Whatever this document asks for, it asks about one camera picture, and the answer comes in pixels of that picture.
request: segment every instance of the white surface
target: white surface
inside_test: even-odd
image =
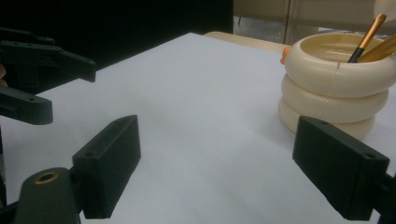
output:
[[[113,217],[83,223],[349,223],[291,158],[294,135],[277,114],[279,59],[184,35],[99,71],[93,84],[40,94],[53,102],[51,125],[1,120],[8,199],[29,175],[70,168],[113,119],[136,114],[142,159]],[[393,160],[395,99],[391,91],[365,139]]]

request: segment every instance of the cylindrical holder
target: cylindrical holder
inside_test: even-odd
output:
[[[279,115],[296,132],[300,115],[323,119],[356,138],[375,123],[375,114],[396,83],[396,61],[347,63],[362,35],[312,35],[295,43],[285,61]],[[381,43],[374,38],[367,51]]]

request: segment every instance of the dark wall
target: dark wall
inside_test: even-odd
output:
[[[0,26],[53,37],[99,69],[189,32],[233,31],[232,0],[9,2]]]

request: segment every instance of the black mount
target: black mount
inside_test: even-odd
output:
[[[20,200],[0,210],[0,223],[76,224],[109,218],[139,163],[137,116],[108,124],[73,156],[73,167],[51,168],[27,178]]]
[[[348,220],[396,223],[396,181],[389,158],[323,120],[300,116],[293,159]]]
[[[54,46],[50,37],[0,27],[0,115],[31,124],[52,123],[51,101],[36,94],[82,78],[94,82],[94,61]]]

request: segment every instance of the white table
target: white table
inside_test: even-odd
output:
[[[136,114],[142,159],[112,218],[83,223],[350,223],[291,158],[294,134],[277,114],[279,59],[189,34],[99,71],[93,84],[43,92],[53,102],[51,125],[1,118],[9,202],[29,175],[70,168],[110,121]],[[392,159],[391,175],[395,100],[391,90],[364,139]]]

